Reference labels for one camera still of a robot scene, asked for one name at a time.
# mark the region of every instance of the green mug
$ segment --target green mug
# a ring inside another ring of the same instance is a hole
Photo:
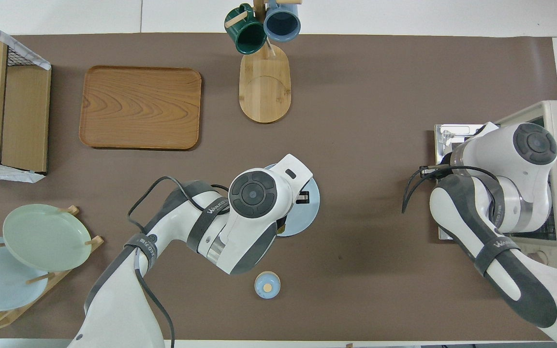
[[[243,13],[247,13],[245,18],[228,28],[225,26],[225,30],[236,44],[238,52],[250,55],[257,52],[265,43],[264,25],[255,18],[252,7],[249,4],[241,4],[238,8],[232,9],[225,17],[225,24]]]

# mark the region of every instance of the mug handle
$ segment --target mug handle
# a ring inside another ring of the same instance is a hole
[[[253,11],[252,7],[249,4],[241,4],[240,8],[244,9],[248,15],[246,16],[246,20],[253,20],[255,19],[255,12]]]

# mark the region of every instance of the brown table mat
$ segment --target brown table mat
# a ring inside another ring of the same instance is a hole
[[[475,271],[460,247],[437,240],[422,185],[400,213],[409,174],[433,162],[433,125],[497,120],[557,99],[549,38],[300,35],[281,44],[293,99],[272,125],[238,105],[239,55],[225,34],[25,36],[54,66],[49,174],[0,181],[0,234],[25,203],[81,209],[106,243],[0,337],[70,338],[93,282],[137,230],[126,212],[162,175],[228,185],[290,152],[314,173],[319,215],[278,240],[244,275],[227,276],[184,243],[147,275],[178,339],[540,340]],[[189,67],[204,80],[201,138],[192,151],[97,150],[79,141],[84,74],[99,64]],[[173,189],[161,184],[135,213],[148,220]],[[261,271],[281,278],[262,300]],[[159,312],[165,337],[168,330]]]

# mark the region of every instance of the black strap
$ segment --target black strap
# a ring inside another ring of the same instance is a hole
[[[226,197],[217,198],[214,202],[210,203],[206,207],[201,215],[195,221],[188,238],[186,239],[186,245],[192,249],[195,253],[201,242],[201,238],[207,231],[207,229],[212,225],[216,216],[219,216],[219,212],[223,211],[229,207],[229,200]]]
[[[137,233],[124,244],[132,245],[133,247],[138,247],[145,254],[147,258],[147,270],[154,265],[154,262],[159,257],[158,250],[156,249],[156,244],[150,240],[150,238],[143,233]]]
[[[507,236],[499,236],[489,240],[474,259],[474,267],[476,267],[480,275],[483,276],[493,260],[495,260],[501,252],[508,249],[519,249],[519,247]]]

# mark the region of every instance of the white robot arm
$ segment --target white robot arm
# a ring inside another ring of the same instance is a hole
[[[287,155],[269,170],[240,174],[228,198],[203,181],[175,189],[142,227],[146,233],[133,236],[97,280],[85,304],[86,319],[69,347],[163,348],[141,277],[166,246],[181,240],[229,275],[249,271],[272,245],[277,220],[284,222],[311,178],[301,161]]]
[[[547,178],[557,145],[544,128],[488,124],[458,147],[453,169],[431,193],[433,218],[491,282],[506,303],[557,341],[557,269],[522,254],[507,232],[534,231],[551,209]]]

